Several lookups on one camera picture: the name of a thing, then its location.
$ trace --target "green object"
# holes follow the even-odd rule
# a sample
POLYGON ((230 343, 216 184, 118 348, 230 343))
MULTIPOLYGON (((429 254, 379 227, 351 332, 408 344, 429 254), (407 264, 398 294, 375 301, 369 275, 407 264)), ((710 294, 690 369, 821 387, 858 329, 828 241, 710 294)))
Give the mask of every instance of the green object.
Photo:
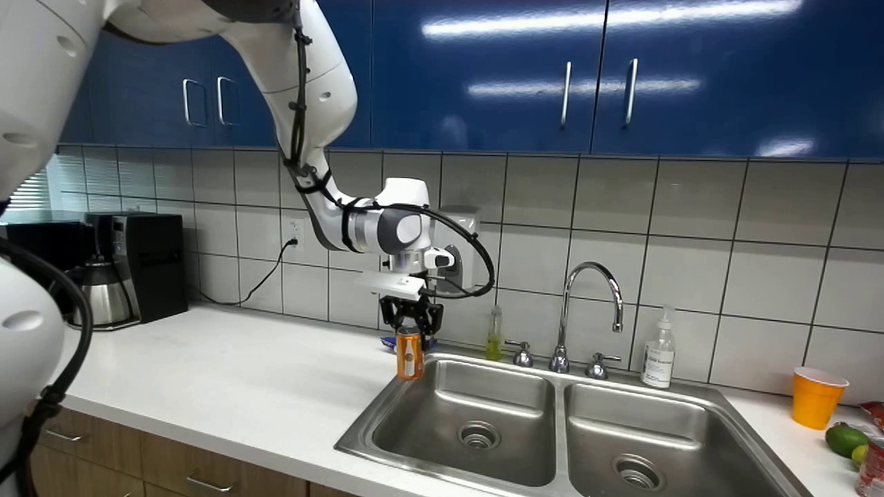
POLYGON ((487 358, 499 361, 503 358, 503 314, 499 307, 491 310, 491 329, 487 334, 487 358))
POLYGON ((850 463, 853 463, 857 473, 858 473, 858 467, 865 463, 865 456, 868 456, 868 445, 857 445, 857 448, 850 450, 850 463))
POLYGON ((825 445, 850 457, 850 453, 858 448, 858 445, 868 445, 868 435, 857 428, 850 428, 847 421, 837 421, 825 431, 825 445))

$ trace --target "lower cabinet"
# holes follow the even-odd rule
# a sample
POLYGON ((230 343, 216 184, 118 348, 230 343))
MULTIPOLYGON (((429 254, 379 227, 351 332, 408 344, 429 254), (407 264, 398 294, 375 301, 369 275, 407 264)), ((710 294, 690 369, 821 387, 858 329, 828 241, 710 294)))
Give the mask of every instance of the lower cabinet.
POLYGON ((344 497, 75 412, 47 421, 29 467, 42 497, 344 497))

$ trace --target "cabinet handle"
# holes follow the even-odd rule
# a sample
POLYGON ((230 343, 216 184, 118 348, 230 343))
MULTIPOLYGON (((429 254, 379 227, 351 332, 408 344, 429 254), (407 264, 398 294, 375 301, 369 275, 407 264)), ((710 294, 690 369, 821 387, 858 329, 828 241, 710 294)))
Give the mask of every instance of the cabinet handle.
POLYGON ((224 82, 231 82, 231 79, 216 78, 216 98, 219 98, 219 120, 220 120, 220 126, 230 126, 231 120, 226 120, 226 109, 224 109, 224 82))
POLYGON ((45 431, 50 439, 61 439, 61 441, 67 441, 67 445, 79 445, 85 435, 79 435, 79 432, 64 432, 64 431, 53 431, 53 428, 47 428, 45 431))
POLYGON ((633 112, 636 112, 636 85, 637 85, 637 57, 629 60, 629 82, 628 82, 628 116, 623 116, 623 126, 633 125, 633 112))
POLYGON ((197 475, 188 475, 186 479, 190 485, 197 485, 197 488, 208 488, 208 492, 216 492, 216 493, 231 493, 231 488, 235 488, 235 485, 216 485, 216 482, 198 479, 197 475))
POLYGON ((557 116, 560 129, 568 125, 568 98, 572 98, 572 60, 564 63, 560 116, 557 116))
POLYGON ((197 125, 192 116, 190 116, 190 85, 197 85, 197 79, 192 79, 192 78, 186 78, 186 79, 181 79, 181 104, 186 104, 186 125, 188 125, 188 126, 197 125))

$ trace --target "sink basin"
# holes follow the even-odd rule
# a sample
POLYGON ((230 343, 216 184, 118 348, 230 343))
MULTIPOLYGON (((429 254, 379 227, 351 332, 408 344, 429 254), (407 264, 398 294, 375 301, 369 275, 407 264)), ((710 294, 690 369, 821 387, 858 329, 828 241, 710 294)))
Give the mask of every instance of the sink basin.
POLYGON ((745 432, 702 398, 567 387, 568 475, 579 493, 775 497, 745 432))
POLYGON ((337 450, 509 493, 810 493, 713 390, 647 390, 437 354, 337 450))

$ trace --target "orange cup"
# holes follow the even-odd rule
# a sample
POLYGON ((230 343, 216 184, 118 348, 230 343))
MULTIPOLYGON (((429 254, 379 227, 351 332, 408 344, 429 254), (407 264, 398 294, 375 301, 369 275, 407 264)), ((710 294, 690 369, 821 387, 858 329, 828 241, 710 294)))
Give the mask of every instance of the orange cup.
POLYGON ((850 380, 825 369, 795 366, 793 375, 793 419, 822 431, 850 380))

